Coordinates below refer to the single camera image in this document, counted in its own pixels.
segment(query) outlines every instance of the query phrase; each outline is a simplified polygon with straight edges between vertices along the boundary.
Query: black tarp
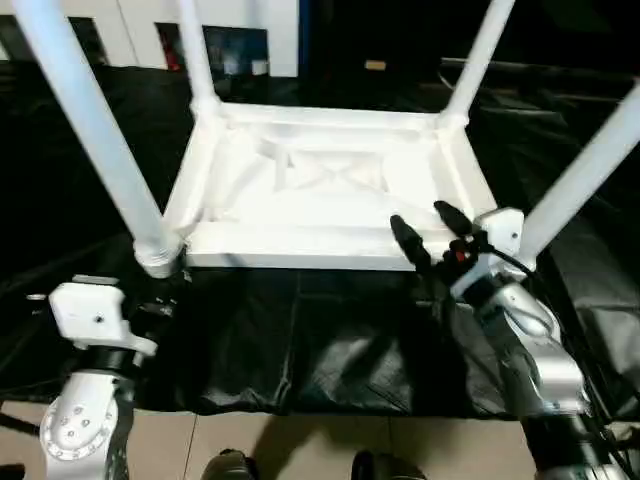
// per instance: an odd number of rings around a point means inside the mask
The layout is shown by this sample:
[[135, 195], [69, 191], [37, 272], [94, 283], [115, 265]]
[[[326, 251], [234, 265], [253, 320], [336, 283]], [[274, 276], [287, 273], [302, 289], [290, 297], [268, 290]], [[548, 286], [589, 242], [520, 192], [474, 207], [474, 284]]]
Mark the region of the black tarp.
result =
[[[151, 190], [168, 199], [192, 120], [181, 74], [98, 69], [98, 80]], [[441, 85], [236, 79], [225, 100], [438, 111]], [[615, 105], [545, 92], [483, 92], [469, 137], [503, 206], [527, 210]], [[48, 400], [76, 352], [42, 302], [75, 273], [143, 275], [121, 220], [37, 68], [0, 65], [3, 205], [0, 396]], [[554, 242], [540, 269], [569, 343], [607, 408], [628, 414], [638, 378], [637, 166], [629, 158]], [[410, 273], [207, 269], [147, 365], [143, 408], [507, 416], [495, 358], [469, 309]]]

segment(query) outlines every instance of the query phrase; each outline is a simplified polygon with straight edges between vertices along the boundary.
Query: white pole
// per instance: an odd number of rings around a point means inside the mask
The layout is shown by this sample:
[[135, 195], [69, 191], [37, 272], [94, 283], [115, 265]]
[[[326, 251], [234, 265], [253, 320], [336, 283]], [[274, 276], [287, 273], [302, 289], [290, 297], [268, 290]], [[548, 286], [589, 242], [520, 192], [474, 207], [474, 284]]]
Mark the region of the white pole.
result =
[[456, 115], [466, 118], [469, 115], [469, 108], [480, 88], [514, 2], [515, 0], [493, 0], [489, 5], [449, 105], [443, 112], [445, 116]]
[[178, 239], [164, 226], [69, 21], [57, 0], [13, 0], [13, 6], [49, 85], [134, 237], [138, 261], [152, 276], [166, 276]]
[[519, 257], [536, 257], [640, 142], [640, 84], [620, 103], [524, 223]]
[[216, 112], [220, 106], [220, 99], [213, 88], [211, 66], [198, 8], [195, 0], [178, 0], [178, 7], [180, 38], [193, 93], [191, 108], [196, 115], [203, 112]]

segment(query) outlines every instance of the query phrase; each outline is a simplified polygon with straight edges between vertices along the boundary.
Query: tile floor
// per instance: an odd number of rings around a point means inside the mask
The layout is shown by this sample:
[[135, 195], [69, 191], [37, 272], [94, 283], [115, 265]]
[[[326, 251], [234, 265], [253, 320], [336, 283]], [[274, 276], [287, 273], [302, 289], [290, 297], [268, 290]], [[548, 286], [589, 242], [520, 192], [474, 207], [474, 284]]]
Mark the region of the tile floor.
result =
[[[44, 406], [5, 403], [4, 413], [39, 422]], [[132, 480], [198, 480], [224, 448], [251, 454], [262, 480], [348, 480], [360, 449], [393, 452], [431, 480], [531, 480], [534, 467], [520, 426], [511, 422], [385, 417], [138, 411], [129, 440]], [[38, 440], [0, 428], [0, 465], [24, 463], [43, 479]]]

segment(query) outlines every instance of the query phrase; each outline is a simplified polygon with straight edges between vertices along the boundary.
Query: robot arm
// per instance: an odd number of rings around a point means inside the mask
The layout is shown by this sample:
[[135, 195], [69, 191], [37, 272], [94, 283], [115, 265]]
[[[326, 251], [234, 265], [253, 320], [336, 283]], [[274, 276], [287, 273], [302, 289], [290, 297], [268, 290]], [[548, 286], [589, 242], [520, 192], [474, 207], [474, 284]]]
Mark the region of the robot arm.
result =
[[501, 258], [517, 252], [513, 241], [522, 231], [522, 214], [498, 210], [473, 225], [445, 202], [435, 207], [458, 237], [442, 261], [432, 264], [422, 238], [398, 216], [391, 219], [394, 236], [418, 273], [435, 272], [454, 297], [474, 308], [499, 361], [507, 409], [522, 423], [537, 478], [628, 478], [592, 426], [584, 376], [562, 346], [558, 319], [513, 275], [505, 275]]
[[[132, 309], [153, 324], [170, 321], [185, 272], [150, 280], [149, 303]], [[157, 344], [134, 335], [123, 318], [123, 292], [113, 279], [79, 276], [49, 297], [61, 335], [83, 350], [79, 368], [49, 406], [40, 428], [48, 479], [125, 480], [135, 380]]]

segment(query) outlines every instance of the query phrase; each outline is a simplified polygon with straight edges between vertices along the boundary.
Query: black shoe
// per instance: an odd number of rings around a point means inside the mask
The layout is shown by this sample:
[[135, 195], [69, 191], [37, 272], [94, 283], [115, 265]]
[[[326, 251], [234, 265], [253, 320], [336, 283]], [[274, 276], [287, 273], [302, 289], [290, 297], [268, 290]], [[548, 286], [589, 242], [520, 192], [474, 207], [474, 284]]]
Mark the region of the black shoe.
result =
[[201, 480], [259, 480], [253, 459], [238, 450], [223, 450], [211, 459]]
[[351, 465], [351, 480], [427, 480], [414, 465], [388, 454], [359, 452]]

